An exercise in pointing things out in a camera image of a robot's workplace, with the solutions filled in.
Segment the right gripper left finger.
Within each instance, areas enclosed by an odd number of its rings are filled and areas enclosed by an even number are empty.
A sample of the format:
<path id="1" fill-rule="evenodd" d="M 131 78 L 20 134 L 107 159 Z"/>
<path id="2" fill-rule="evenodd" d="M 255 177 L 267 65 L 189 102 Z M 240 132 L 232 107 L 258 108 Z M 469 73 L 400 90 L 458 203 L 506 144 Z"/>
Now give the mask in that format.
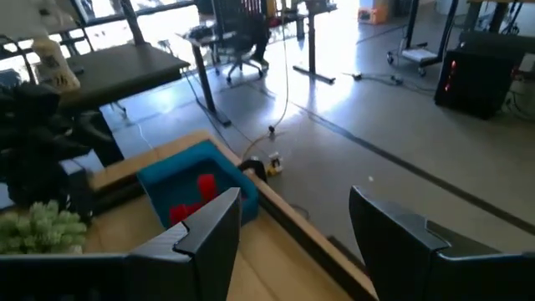
<path id="1" fill-rule="evenodd" d="M 128 253 L 0 256 L 0 301 L 225 301 L 241 191 L 224 191 Z"/>

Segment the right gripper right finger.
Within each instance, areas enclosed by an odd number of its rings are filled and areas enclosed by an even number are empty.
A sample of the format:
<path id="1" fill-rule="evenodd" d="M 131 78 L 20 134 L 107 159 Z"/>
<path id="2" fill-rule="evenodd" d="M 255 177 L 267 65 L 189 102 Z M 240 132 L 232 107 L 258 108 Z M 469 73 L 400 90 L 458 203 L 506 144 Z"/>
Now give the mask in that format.
<path id="1" fill-rule="evenodd" d="M 502 253 L 358 187 L 349 215 L 380 301 L 535 301 L 535 253 Z"/>

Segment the red toy building block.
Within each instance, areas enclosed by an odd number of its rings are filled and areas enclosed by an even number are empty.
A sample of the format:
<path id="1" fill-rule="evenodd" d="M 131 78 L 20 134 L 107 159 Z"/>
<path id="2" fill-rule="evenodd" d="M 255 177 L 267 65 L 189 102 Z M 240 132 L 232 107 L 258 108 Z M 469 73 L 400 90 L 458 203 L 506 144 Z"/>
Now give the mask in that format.
<path id="1" fill-rule="evenodd" d="M 202 174 L 197 178 L 197 189 L 202 200 L 207 203 L 217 197 L 217 182 L 213 174 Z"/>
<path id="2" fill-rule="evenodd" d="M 179 204 L 171 207 L 169 210 L 170 224 L 175 226 L 203 206 L 204 204 L 202 202 L 197 202 L 193 204 Z"/>

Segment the blue plastic bin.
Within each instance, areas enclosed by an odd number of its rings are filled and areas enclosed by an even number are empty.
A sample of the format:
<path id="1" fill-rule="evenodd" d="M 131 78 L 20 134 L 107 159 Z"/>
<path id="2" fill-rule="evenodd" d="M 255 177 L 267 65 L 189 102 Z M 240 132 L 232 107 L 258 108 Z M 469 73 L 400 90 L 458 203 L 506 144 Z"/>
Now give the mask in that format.
<path id="1" fill-rule="evenodd" d="M 257 188 L 213 143 L 204 141 L 137 173 L 165 228 L 172 227 L 171 207 L 197 202 L 206 205 L 197 189 L 197 178 L 202 174 L 214 175 L 217 196 L 229 188 L 238 187 L 241 190 L 242 224 L 256 219 L 259 211 Z"/>

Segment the green potted succulent plant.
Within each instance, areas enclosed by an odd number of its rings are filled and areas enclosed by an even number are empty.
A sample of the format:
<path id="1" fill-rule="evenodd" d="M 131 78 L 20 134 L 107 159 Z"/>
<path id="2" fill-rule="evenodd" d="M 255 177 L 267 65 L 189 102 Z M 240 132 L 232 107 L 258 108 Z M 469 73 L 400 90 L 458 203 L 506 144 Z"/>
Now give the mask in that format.
<path id="1" fill-rule="evenodd" d="M 0 214 L 0 255 L 82 254 L 87 226 L 56 201 L 34 203 L 26 212 Z"/>

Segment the black office desk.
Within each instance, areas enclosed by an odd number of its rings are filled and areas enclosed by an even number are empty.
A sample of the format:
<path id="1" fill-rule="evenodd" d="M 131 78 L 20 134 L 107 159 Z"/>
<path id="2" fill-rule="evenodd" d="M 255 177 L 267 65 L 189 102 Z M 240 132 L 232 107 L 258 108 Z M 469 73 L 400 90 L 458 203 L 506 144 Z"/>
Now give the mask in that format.
<path id="1" fill-rule="evenodd" d="M 229 127 L 232 122 L 215 106 L 212 98 L 211 86 L 207 77 L 206 65 L 201 54 L 201 48 L 215 46 L 217 43 L 220 43 L 224 40 L 224 38 L 213 33 L 213 29 L 213 26 L 198 25 L 181 34 L 180 37 L 191 44 L 193 57 L 196 63 L 197 75 L 200 80 L 204 96 L 204 101 L 198 101 L 198 104 L 206 113 L 208 113 L 210 118 L 218 121 L 224 127 Z"/>

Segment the black computer tower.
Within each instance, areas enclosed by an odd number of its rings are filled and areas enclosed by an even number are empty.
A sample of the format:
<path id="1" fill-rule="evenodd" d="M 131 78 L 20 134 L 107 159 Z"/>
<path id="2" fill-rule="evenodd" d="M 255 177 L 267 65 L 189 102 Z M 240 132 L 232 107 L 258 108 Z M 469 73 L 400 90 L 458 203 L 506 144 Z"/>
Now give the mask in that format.
<path id="1" fill-rule="evenodd" d="M 498 112 L 523 55 L 519 52 L 479 53 L 449 50 L 434 95 L 435 104 L 488 120 Z"/>

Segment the white wheeled cart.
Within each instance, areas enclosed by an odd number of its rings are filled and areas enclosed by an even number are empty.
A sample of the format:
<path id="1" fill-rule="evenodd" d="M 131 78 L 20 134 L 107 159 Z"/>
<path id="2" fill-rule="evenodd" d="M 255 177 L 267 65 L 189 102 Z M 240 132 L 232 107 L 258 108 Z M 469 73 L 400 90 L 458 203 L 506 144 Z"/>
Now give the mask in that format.
<path id="1" fill-rule="evenodd" d="M 395 58 L 406 59 L 418 65 L 417 72 L 420 77 L 426 76 L 426 67 L 442 62 L 445 52 L 446 40 L 450 29 L 448 28 L 449 21 L 446 21 L 445 29 L 443 30 L 439 49 L 437 53 L 433 53 L 427 49 L 427 43 L 413 44 L 413 32 L 415 29 L 415 21 L 418 13 L 420 0 L 411 0 L 409 22 L 406 27 L 406 34 L 397 48 L 397 52 L 388 51 L 386 54 L 386 61 L 388 64 L 393 64 Z"/>

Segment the grey desk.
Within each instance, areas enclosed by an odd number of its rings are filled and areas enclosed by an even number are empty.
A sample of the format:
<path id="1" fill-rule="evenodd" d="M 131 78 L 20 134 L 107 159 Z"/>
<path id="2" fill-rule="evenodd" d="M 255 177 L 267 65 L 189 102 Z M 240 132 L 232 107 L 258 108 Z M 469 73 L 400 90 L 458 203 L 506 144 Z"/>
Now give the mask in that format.
<path id="1" fill-rule="evenodd" d="M 190 64 L 152 45 L 124 44 L 73 56 L 80 89 L 63 94 L 61 110 L 92 110 L 181 78 Z"/>

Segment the black office chair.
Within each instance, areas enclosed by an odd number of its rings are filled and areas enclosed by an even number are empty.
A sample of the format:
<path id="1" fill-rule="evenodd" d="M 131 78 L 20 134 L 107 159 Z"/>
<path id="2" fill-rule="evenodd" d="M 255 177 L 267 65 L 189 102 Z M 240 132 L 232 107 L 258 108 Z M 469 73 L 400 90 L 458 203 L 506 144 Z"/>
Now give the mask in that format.
<path id="1" fill-rule="evenodd" d="M 229 51 L 232 61 L 226 81 L 232 83 L 235 69 L 244 65 L 257 69 L 261 78 L 268 69 L 263 62 L 268 38 L 267 0 L 211 0 L 216 17 L 219 49 Z"/>

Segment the black standing desk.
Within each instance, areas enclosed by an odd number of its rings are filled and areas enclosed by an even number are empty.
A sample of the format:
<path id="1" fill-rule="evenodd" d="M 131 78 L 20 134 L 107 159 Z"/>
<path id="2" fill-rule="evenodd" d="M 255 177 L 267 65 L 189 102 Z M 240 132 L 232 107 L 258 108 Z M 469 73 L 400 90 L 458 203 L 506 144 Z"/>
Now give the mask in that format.
<path id="1" fill-rule="evenodd" d="M 330 0 L 302 0 L 306 10 L 296 14 L 296 29 L 298 40 L 304 39 L 304 20 L 308 21 L 308 65 L 296 64 L 293 69 L 300 74 L 306 74 L 310 79 L 319 80 L 326 84 L 333 84 L 335 77 L 319 74 L 316 70 L 316 33 L 315 17 L 323 13 L 331 13 L 337 9 L 337 5 Z"/>

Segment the orange storage box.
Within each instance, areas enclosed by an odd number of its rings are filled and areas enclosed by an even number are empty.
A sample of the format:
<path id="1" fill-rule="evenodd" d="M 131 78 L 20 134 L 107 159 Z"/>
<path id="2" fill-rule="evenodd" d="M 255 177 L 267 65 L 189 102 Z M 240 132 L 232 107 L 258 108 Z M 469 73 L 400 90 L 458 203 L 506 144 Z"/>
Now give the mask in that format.
<path id="1" fill-rule="evenodd" d="M 360 23 L 381 24 L 388 20 L 390 0 L 359 0 L 357 18 Z"/>

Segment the white labelled bottle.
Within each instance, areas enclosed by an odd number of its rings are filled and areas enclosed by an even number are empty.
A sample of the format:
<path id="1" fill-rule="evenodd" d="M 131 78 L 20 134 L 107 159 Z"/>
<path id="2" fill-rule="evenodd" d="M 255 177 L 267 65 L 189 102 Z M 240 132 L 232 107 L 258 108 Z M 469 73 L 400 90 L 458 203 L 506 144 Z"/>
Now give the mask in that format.
<path id="1" fill-rule="evenodd" d="M 60 45 L 47 34 L 33 39 L 33 51 L 39 56 L 49 83 L 59 92 L 67 93 L 80 88 L 80 82 L 64 57 Z"/>

